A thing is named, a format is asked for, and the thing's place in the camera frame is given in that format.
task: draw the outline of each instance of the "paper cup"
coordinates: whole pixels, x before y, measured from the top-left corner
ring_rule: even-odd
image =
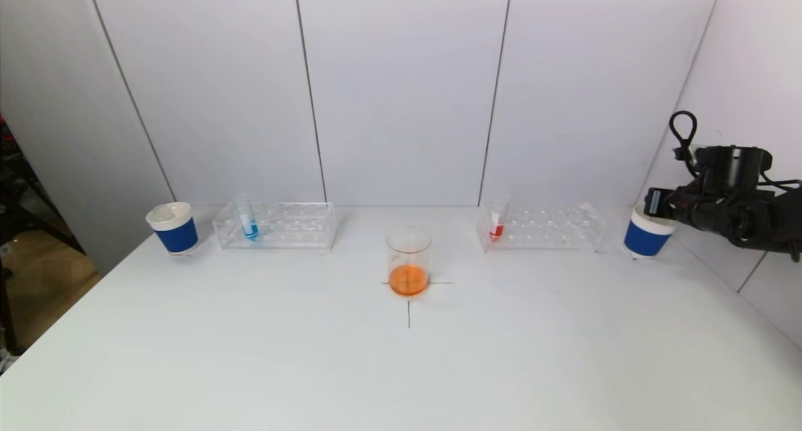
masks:
[[[624,237],[624,246],[637,259],[648,259],[659,253],[677,228],[676,221],[650,217],[643,213],[643,208],[644,204],[639,204],[632,209],[630,227]]]
[[[158,220],[154,214],[155,209],[152,209],[145,216],[145,220],[170,254],[187,254],[198,244],[195,220],[192,219],[192,207],[186,202],[171,202],[165,205],[172,211],[171,219]]]

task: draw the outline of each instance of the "beaker with orange liquid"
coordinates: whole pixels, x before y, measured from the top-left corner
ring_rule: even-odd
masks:
[[[387,283],[397,294],[414,296],[429,285],[432,238],[418,226],[400,226],[387,233]]]

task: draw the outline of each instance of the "red liquid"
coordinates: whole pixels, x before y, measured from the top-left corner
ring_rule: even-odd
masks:
[[[495,242],[496,240],[501,238],[501,234],[504,234],[504,225],[499,224],[493,226],[493,228],[490,229],[490,240],[493,240],[493,242]]]

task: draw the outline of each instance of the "white table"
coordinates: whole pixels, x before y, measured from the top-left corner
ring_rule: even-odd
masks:
[[[150,237],[0,378],[0,429],[802,429],[802,353],[671,240],[484,254],[476,209],[340,209],[330,253]],[[433,235],[409,305],[384,230]]]

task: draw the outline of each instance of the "white wall panel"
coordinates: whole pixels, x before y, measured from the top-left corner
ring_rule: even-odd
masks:
[[[0,111],[100,273],[172,200],[92,0],[0,0]]]
[[[718,0],[677,108],[699,119],[698,145],[758,146],[774,156],[774,180],[802,177],[802,0]],[[690,182],[674,160],[676,139],[665,132],[648,187]],[[684,226],[684,246],[734,289],[763,255],[723,237]]]
[[[483,196],[632,205],[714,0],[511,0]]]
[[[97,0],[180,200],[323,200],[295,0]]]
[[[741,294],[802,349],[802,264],[769,253]]]
[[[507,0],[299,0],[326,193],[475,205]]]

